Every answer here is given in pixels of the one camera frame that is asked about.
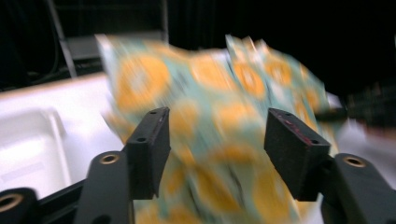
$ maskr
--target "screw hole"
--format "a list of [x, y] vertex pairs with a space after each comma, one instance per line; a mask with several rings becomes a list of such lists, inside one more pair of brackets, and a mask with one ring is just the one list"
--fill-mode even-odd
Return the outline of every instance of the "screw hole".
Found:
[[99, 217], [96, 217], [96, 218], [93, 220], [92, 224], [108, 224], [108, 223], [110, 223], [110, 221], [111, 221], [110, 216], [108, 216], [108, 215], [101, 215], [101, 216], [99, 216]]
[[17, 206], [23, 197], [20, 194], [8, 194], [0, 198], [0, 212], [5, 212]]
[[355, 157], [345, 157], [344, 162], [346, 162], [351, 166], [360, 167], [360, 168], [366, 166], [366, 163]]
[[104, 157], [102, 157], [100, 162], [102, 164], [111, 164], [116, 162], [119, 158], [120, 157], [118, 155], [105, 155]]

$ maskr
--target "patterned fabric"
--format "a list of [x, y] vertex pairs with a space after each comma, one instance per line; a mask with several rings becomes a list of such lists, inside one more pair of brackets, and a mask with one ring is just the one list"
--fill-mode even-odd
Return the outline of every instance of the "patterned fabric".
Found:
[[334, 128], [314, 117], [329, 107], [324, 86], [263, 41], [227, 36], [227, 46], [189, 52], [146, 40], [100, 40], [114, 97], [105, 119], [123, 141], [148, 111], [171, 109], [160, 198], [134, 202], [137, 223], [298, 223], [309, 213], [312, 203], [291, 198], [263, 139], [274, 107], [335, 146]]

